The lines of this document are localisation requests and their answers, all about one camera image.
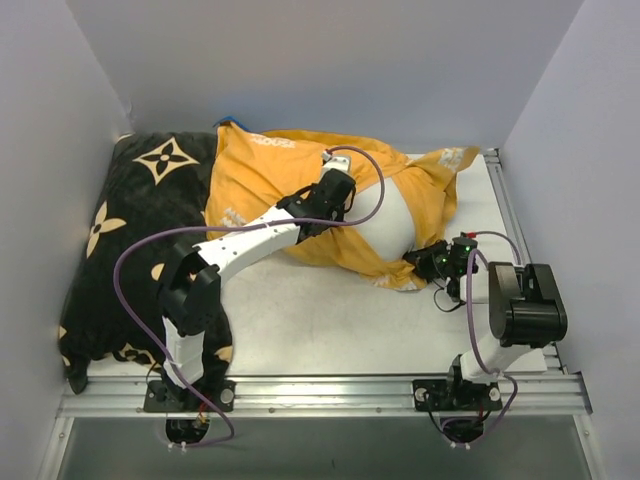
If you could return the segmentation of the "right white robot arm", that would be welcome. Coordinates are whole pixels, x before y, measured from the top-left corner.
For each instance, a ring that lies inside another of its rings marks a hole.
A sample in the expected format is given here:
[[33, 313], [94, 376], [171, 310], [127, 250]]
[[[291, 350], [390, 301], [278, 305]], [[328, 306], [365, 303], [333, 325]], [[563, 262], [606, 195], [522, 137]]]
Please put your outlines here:
[[[561, 295], [548, 264], [521, 262], [511, 243], [515, 263], [488, 261], [478, 248], [477, 238], [485, 231], [462, 232], [451, 241], [404, 255], [404, 260], [422, 280], [444, 291], [454, 306], [464, 307], [471, 350], [452, 361], [443, 385], [446, 402], [465, 409], [482, 393], [495, 388], [495, 381], [522, 356], [564, 339], [568, 318]], [[483, 263], [488, 278], [486, 302], [489, 333], [477, 336], [473, 318], [473, 276]]]

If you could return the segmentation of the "white pillow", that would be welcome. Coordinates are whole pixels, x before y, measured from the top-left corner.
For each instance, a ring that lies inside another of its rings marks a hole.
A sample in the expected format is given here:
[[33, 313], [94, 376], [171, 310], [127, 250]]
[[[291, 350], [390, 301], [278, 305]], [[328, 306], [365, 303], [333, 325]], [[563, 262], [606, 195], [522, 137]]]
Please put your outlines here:
[[[369, 247], [385, 262], [400, 260], [415, 246], [415, 226], [409, 208], [392, 178], [384, 181], [385, 195], [377, 213], [355, 226]], [[346, 221], [364, 218], [377, 205], [380, 184], [357, 193]]]

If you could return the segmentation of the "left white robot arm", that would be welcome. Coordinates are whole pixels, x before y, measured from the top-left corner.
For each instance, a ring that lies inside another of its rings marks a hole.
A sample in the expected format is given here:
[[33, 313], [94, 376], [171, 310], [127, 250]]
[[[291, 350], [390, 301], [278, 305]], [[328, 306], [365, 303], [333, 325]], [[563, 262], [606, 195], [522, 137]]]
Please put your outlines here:
[[238, 232], [201, 244], [177, 245], [161, 274], [158, 302], [165, 328], [163, 381], [180, 411], [202, 399], [199, 381], [208, 326], [222, 313], [221, 290], [233, 276], [272, 253], [295, 246], [344, 219], [355, 180], [340, 168], [268, 209]]

